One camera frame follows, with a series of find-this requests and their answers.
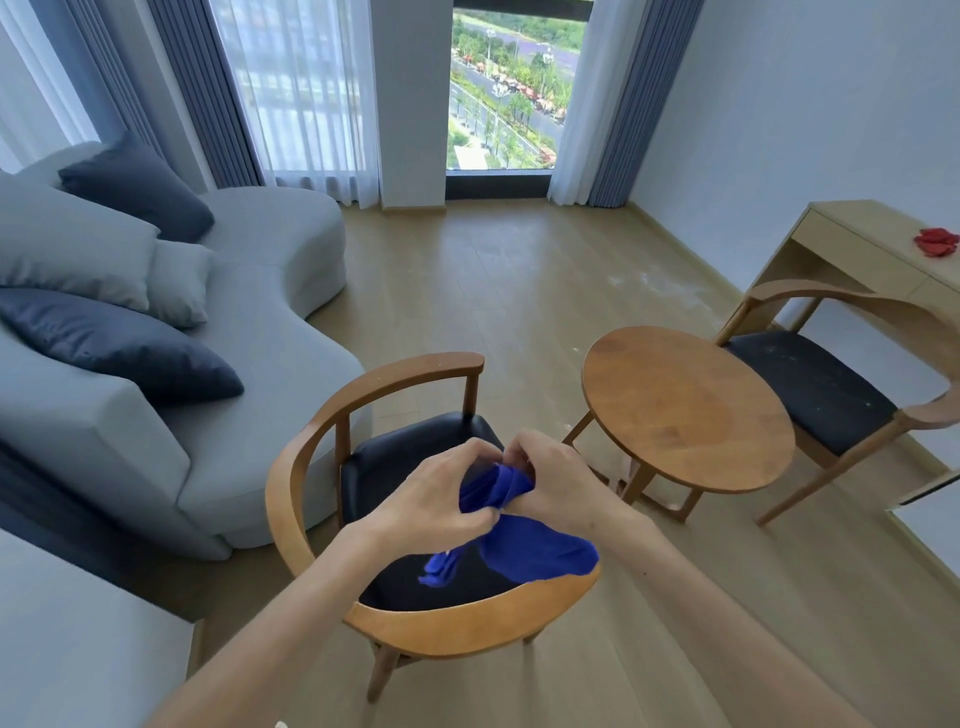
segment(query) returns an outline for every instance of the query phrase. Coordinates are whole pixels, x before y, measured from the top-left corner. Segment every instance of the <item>dark blue pillow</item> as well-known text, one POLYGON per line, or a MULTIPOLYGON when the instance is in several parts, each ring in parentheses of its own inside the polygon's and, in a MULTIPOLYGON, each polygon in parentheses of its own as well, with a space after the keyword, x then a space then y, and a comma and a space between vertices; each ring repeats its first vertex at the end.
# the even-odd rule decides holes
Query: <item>dark blue pillow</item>
POLYGON ((213 213, 204 201, 130 132, 59 174, 64 191, 146 220, 164 240, 196 243, 213 227, 213 213))
POLYGON ((243 394, 243 383, 227 362, 145 313, 58 291, 0 288, 0 319, 38 352, 129 379, 154 404, 243 394))

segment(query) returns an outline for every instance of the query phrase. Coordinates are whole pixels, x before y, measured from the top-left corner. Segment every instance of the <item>window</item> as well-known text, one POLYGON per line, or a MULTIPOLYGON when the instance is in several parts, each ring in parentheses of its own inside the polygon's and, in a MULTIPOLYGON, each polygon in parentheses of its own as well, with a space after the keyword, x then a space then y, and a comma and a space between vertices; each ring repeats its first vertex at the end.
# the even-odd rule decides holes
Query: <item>window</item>
POLYGON ((448 198, 545 194, 591 7, 584 0, 454 2, 448 198), (539 178, 506 179, 518 175, 539 178))

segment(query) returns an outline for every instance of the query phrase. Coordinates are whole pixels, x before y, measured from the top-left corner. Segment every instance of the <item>wooden floor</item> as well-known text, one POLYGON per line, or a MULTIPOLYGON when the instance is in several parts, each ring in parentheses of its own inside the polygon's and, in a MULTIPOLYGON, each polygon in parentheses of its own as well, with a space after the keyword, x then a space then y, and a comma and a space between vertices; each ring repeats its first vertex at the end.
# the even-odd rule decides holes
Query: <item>wooden floor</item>
MULTIPOLYGON (((584 412, 584 355, 606 331, 656 324, 711 336, 736 303, 627 209, 454 203, 446 215, 345 217, 348 287, 310 322, 367 368, 483 353, 478 409, 505 441, 522 426, 565 435, 584 412)), ((461 396, 453 383, 391 396, 374 409, 375 431, 458 409, 461 396)), ((601 470, 619 468, 596 425, 579 444, 601 470)), ((960 724, 958 602, 883 515, 926 473, 894 447, 768 530, 754 525, 814 468, 798 454, 766 491, 707 494, 686 526, 661 526, 877 726, 960 724)), ((652 488, 682 495, 660 479, 652 488)), ((311 537, 322 547, 330 534, 325 523, 311 537)), ((222 564, 167 564, 144 592, 205 616, 208 656, 287 580, 270 546, 222 564)), ((593 591, 534 644, 405 667, 375 707, 364 699, 370 648, 340 627, 284 719, 290 728, 774 724, 742 699, 751 686, 728 683, 727 657, 681 649, 683 626, 655 607, 608 560, 593 591)))

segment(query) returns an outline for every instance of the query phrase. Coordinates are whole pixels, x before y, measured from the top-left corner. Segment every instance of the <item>hand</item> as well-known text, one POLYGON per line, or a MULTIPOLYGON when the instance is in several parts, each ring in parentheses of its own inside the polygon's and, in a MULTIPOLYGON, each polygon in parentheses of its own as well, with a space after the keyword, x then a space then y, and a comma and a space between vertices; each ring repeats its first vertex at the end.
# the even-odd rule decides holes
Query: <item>hand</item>
POLYGON ((503 453, 472 438, 428 457, 376 509, 358 523, 385 541, 391 560, 411 553, 439 553, 488 533, 500 518, 495 508, 460 512, 460 484, 477 460, 500 462, 503 453))
POLYGON ((603 523, 624 509, 641 517, 597 479, 579 452, 542 432, 521 430, 507 446, 503 463, 525 471, 536 486, 508 503, 504 513, 588 540, 596 540, 603 523))

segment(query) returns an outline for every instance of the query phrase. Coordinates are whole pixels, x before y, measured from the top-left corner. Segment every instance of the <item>light gray pillow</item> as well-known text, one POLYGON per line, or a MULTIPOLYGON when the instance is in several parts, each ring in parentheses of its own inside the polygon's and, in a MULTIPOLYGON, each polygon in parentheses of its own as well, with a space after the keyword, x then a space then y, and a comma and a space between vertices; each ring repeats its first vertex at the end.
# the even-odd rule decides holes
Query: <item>light gray pillow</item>
POLYGON ((147 296, 154 318, 175 328, 206 323, 206 279, 213 251, 203 245, 157 240, 147 276, 147 296))
POLYGON ((109 207, 0 173, 0 287, 150 307, 157 229, 109 207))
POLYGON ((95 157, 106 148, 107 145, 100 141, 81 142, 72 147, 57 150, 52 155, 38 159, 33 164, 28 164, 17 172, 16 176, 21 180, 39 182, 40 184, 46 184, 48 187, 62 189, 60 186, 59 171, 63 169, 63 167, 68 167, 71 164, 76 164, 78 161, 95 157))

